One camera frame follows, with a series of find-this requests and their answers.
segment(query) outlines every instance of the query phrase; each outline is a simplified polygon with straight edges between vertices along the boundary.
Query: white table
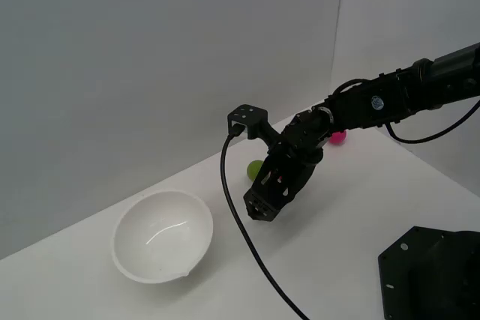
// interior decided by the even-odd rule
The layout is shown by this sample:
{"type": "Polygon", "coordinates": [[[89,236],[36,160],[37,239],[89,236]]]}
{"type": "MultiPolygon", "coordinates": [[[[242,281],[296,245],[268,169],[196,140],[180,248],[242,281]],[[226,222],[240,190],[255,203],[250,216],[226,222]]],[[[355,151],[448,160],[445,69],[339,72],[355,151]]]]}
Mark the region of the white table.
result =
{"type": "MultiPolygon", "coordinates": [[[[311,319],[383,319],[377,256],[411,226],[480,231],[477,196],[375,130],[350,132],[341,147],[327,145],[295,201],[273,223],[254,222],[242,200],[251,184],[245,170],[265,149],[260,141],[231,147],[232,197],[265,263],[311,319]]],[[[1,260],[0,317],[295,319],[249,253],[218,168],[216,154],[149,189],[185,189],[211,209],[213,241],[189,277],[150,286],[115,269],[114,223],[142,192],[1,260]]]]}

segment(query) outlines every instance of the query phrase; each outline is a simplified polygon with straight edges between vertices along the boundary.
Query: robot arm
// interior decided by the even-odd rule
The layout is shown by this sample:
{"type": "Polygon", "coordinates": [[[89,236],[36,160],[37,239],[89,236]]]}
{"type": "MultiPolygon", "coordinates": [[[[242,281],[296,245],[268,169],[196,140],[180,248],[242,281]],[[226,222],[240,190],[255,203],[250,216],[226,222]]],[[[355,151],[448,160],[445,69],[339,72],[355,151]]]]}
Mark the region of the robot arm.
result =
{"type": "Polygon", "coordinates": [[[307,183],[333,133],[389,127],[419,111],[477,96],[480,43],[435,61],[419,60],[373,80],[346,82],[323,103],[297,114],[280,134],[268,123],[264,109],[238,107],[228,115],[229,133],[235,124],[241,124],[249,139],[261,138],[269,149],[255,182],[244,195],[248,214],[255,220],[272,221],[307,183]]]}

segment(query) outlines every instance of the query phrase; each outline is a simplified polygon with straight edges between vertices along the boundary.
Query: black cable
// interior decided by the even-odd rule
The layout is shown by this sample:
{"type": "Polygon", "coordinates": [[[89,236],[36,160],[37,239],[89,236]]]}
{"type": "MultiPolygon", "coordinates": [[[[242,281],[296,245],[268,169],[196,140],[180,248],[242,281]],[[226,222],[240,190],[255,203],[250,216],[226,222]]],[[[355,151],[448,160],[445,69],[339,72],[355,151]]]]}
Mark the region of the black cable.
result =
{"type": "Polygon", "coordinates": [[[345,82],[344,84],[340,85],[338,88],[336,88],[333,92],[333,95],[340,94],[343,90],[346,88],[349,88],[350,86],[357,85],[357,84],[362,84],[364,82],[367,82],[368,80],[366,79],[353,79],[349,80],[348,82],[345,82]]]}
{"type": "Polygon", "coordinates": [[[223,192],[225,193],[226,197],[226,202],[228,203],[228,206],[230,207],[230,210],[232,212],[233,218],[235,219],[238,228],[240,229],[241,234],[243,235],[243,238],[247,242],[247,245],[252,252],[253,257],[256,260],[256,263],[258,266],[260,266],[260,269],[266,276],[267,280],[271,283],[271,285],[274,287],[274,289],[277,291],[277,293],[280,295],[280,297],[285,301],[290,308],[300,317],[302,320],[309,320],[308,317],[293,303],[293,301],[290,300],[290,298],[287,296],[287,294],[284,293],[284,291],[281,289],[281,287],[277,284],[273,276],[270,274],[269,270],[266,268],[265,264],[263,264],[262,259],[260,258],[259,253],[257,252],[257,249],[255,249],[254,243],[252,243],[252,240],[250,239],[250,236],[248,236],[247,229],[243,226],[242,221],[240,220],[239,214],[237,213],[237,210],[235,209],[235,206],[232,201],[232,197],[230,196],[230,192],[228,190],[228,185],[227,185],[227,177],[225,176],[225,157],[227,155],[227,149],[229,143],[232,141],[234,138],[234,135],[228,135],[228,137],[225,140],[225,144],[223,144],[222,147],[222,152],[220,156],[220,177],[222,180],[222,188],[223,192]]]}
{"type": "Polygon", "coordinates": [[[431,140],[438,139],[438,138],[440,138],[441,136],[444,136],[447,133],[450,133],[453,129],[462,125],[470,116],[473,115],[474,112],[476,112],[478,110],[478,108],[480,108],[480,100],[459,121],[457,121],[456,123],[454,123],[450,127],[447,127],[445,130],[442,130],[439,133],[436,133],[434,135],[427,136],[426,138],[423,138],[423,139],[417,139],[417,140],[402,139],[402,138],[399,138],[397,136],[397,134],[395,134],[395,132],[392,129],[392,125],[390,123],[385,124],[385,127],[387,128],[388,134],[390,134],[390,136],[393,139],[397,140],[398,142],[403,142],[405,144],[422,144],[423,142],[429,142],[431,140]]]}

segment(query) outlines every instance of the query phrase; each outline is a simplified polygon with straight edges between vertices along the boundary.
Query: white wall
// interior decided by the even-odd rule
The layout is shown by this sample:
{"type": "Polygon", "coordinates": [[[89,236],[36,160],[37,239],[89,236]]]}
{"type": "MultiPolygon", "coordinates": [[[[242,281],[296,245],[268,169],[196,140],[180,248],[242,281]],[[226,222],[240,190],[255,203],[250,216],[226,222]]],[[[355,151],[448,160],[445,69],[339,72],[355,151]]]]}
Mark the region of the white wall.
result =
{"type": "Polygon", "coordinates": [[[326,95],[339,0],[0,0],[0,258],[326,95]]]}
{"type": "MultiPolygon", "coordinates": [[[[420,58],[433,60],[480,42],[479,4],[480,0],[341,0],[331,89],[349,79],[371,79],[420,58]]],[[[453,124],[477,100],[417,114],[394,128],[406,139],[431,135],[453,124]]],[[[480,195],[479,139],[480,113],[441,139],[407,148],[480,195]]]]}

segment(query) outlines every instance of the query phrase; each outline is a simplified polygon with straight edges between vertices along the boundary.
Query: pink ball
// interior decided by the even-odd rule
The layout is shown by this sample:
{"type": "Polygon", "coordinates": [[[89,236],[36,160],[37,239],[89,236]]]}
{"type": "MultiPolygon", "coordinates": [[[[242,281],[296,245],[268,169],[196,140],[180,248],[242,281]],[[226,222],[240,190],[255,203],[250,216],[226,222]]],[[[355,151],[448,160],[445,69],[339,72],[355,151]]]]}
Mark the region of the pink ball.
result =
{"type": "Polygon", "coordinates": [[[333,145],[340,145],[345,141],[346,137],[347,131],[345,130],[343,132],[333,133],[329,141],[333,145]]]}

